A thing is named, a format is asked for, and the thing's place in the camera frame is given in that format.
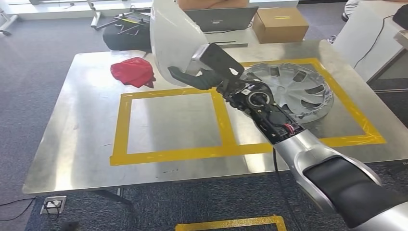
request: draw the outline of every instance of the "metal table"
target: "metal table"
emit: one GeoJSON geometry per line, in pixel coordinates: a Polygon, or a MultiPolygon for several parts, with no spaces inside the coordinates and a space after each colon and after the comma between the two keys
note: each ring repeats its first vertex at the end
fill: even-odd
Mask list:
{"type": "MultiPolygon", "coordinates": [[[[306,127],[312,128],[319,138],[338,137],[338,142],[325,141],[337,146],[335,149],[345,155],[363,162],[408,157],[408,130],[329,43],[254,44],[225,50],[239,62],[316,58],[330,73],[331,82],[338,83],[334,87],[337,93],[343,94],[343,99],[336,97],[329,114],[306,127]],[[351,103],[355,107],[346,109],[344,103],[351,103]],[[354,113],[354,117],[362,117],[363,122],[357,122],[350,112],[354,113]],[[349,136],[355,139],[369,136],[375,141],[353,141],[347,139],[349,136]],[[340,147],[342,142],[348,145],[340,147]]],[[[41,195],[96,191],[110,199],[121,200],[103,190],[135,184],[274,171],[272,156],[267,151],[242,155],[242,149],[227,145],[226,150],[232,150],[228,156],[220,157],[223,153],[217,151],[205,156],[203,150],[211,152],[215,150],[213,147],[222,146],[225,137],[234,139],[243,147],[255,144],[255,150],[270,150],[270,146],[262,144],[266,140],[250,118],[228,105],[224,107],[214,93],[149,98],[149,95],[161,92],[172,94],[173,91],[157,91],[170,89],[183,91],[181,87],[162,79],[151,54],[120,51],[76,55],[28,171],[23,192],[41,195]],[[124,86],[112,77],[110,65],[131,57],[143,57],[151,62],[157,79],[154,89],[124,86]],[[138,95],[147,99],[135,100],[138,95]],[[224,116],[224,119],[229,115],[229,124],[217,118],[216,104],[226,109],[221,109],[217,115],[224,116]],[[130,124],[127,127],[123,122],[126,120],[130,124]],[[122,126],[117,131],[124,129],[128,132],[117,134],[117,123],[122,126]],[[230,126],[233,137],[220,132],[222,126],[230,126]],[[122,142],[122,138],[128,141],[127,146],[122,147],[126,153],[113,158],[113,146],[116,146],[116,151],[120,149],[114,141],[122,142]],[[152,158],[149,153],[156,151],[156,157],[152,158]],[[127,154],[131,153],[136,153],[132,154],[134,158],[126,160],[127,154]],[[137,153],[143,153],[140,156],[144,158],[138,158],[137,153]],[[146,159],[149,161],[149,158],[152,158],[151,163],[135,164],[146,159]]],[[[281,159],[278,162],[280,169],[287,169],[281,159]]]]}

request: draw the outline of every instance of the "black bag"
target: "black bag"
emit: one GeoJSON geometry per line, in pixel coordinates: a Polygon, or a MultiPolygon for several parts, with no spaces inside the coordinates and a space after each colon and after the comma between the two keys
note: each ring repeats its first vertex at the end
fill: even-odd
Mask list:
{"type": "Polygon", "coordinates": [[[134,24],[108,26],[103,32],[103,41],[109,49],[114,51],[140,50],[151,52],[149,25],[139,28],[137,35],[134,35],[137,31],[136,29],[128,33],[118,34],[130,26],[134,26],[134,24]]]}
{"type": "Polygon", "coordinates": [[[394,22],[400,25],[405,30],[408,30],[408,4],[403,5],[398,11],[395,13],[393,17],[394,22]]]}

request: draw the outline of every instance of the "black cable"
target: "black cable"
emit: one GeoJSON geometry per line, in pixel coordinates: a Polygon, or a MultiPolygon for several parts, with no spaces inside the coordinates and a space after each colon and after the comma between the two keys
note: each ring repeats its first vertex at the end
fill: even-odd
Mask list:
{"type": "Polygon", "coordinates": [[[297,227],[297,229],[299,231],[303,231],[303,229],[300,227],[299,222],[292,210],[291,204],[288,201],[288,198],[286,197],[285,191],[283,190],[283,184],[282,184],[282,179],[281,179],[281,175],[279,174],[279,169],[278,169],[278,162],[276,161],[276,150],[272,149],[272,154],[273,154],[273,165],[275,167],[275,171],[276,171],[276,176],[278,178],[278,184],[279,184],[279,188],[280,188],[280,193],[282,194],[283,200],[286,204],[286,207],[288,207],[289,213],[291,214],[291,217],[297,227]]]}
{"type": "Polygon", "coordinates": [[[26,198],[26,199],[20,199],[20,200],[16,200],[16,201],[12,201],[12,202],[9,202],[9,203],[1,204],[0,206],[3,206],[3,205],[9,205],[9,204],[13,204],[13,203],[16,203],[16,202],[19,202],[19,201],[27,201],[27,200],[35,200],[35,197],[33,197],[33,198],[26,198]]]}
{"type": "Polygon", "coordinates": [[[374,43],[372,44],[372,46],[370,47],[370,49],[367,51],[367,53],[366,53],[360,60],[357,61],[356,65],[354,65],[354,68],[356,68],[357,65],[358,65],[358,63],[359,63],[361,60],[363,60],[363,59],[370,53],[370,51],[374,48],[374,45],[377,43],[377,40],[378,40],[378,38],[380,37],[380,34],[383,32],[382,30],[384,30],[385,20],[386,20],[387,18],[389,18],[389,17],[392,17],[392,16],[394,16],[394,15],[390,15],[390,16],[387,16],[387,17],[385,17],[385,18],[382,19],[381,30],[380,30],[380,32],[378,33],[377,37],[375,38],[374,43]]]}
{"type": "Polygon", "coordinates": [[[27,206],[18,216],[14,217],[14,218],[11,218],[11,219],[0,220],[0,221],[10,221],[10,220],[15,220],[15,219],[19,218],[22,214],[24,214],[24,213],[28,210],[28,208],[30,208],[31,204],[32,204],[33,201],[35,201],[36,199],[37,199],[37,197],[31,198],[31,202],[28,204],[28,206],[27,206]]]}
{"type": "Polygon", "coordinates": [[[51,202],[51,204],[53,204],[53,205],[55,206],[55,208],[57,209],[57,216],[56,216],[54,219],[50,219],[51,214],[50,214],[49,211],[48,211],[47,204],[43,204],[43,206],[44,206],[45,211],[47,212],[47,218],[50,219],[50,220],[52,220],[52,221],[56,221],[56,220],[60,217],[60,210],[59,210],[59,208],[57,207],[57,205],[54,203],[54,201],[50,201],[50,202],[51,202]]]}
{"type": "MultiPolygon", "coordinates": [[[[249,29],[250,27],[252,27],[252,21],[249,23],[248,27],[246,29],[249,29]]],[[[210,32],[210,33],[204,33],[205,35],[210,35],[210,34],[222,34],[222,33],[227,33],[227,32],[231,32],[231,31],[237,31],[237,30],[227,30],[227,31],[221,31],[221,32],[210,32]]]]}

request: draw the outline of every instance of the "red cloth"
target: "red cloth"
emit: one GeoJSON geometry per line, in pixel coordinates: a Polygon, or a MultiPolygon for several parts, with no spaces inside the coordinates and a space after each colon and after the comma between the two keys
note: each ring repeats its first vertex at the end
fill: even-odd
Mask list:
{"type": "Polygon", "coordinates": [[[142,58],[131,58],[111,66],[111,73],[115,79],[123,84],[133,85],[137,88],[145,85],[153,88],[153,68],[150,63],[142,58]]]}

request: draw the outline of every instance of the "person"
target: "person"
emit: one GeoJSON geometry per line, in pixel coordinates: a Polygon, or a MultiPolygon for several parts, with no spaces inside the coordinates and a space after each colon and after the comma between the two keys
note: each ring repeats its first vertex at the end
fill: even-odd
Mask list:
{"type": "Polygon", "coordinates": [[[246,7],[249,0],[177,0],[182,10],[246,7]]]}

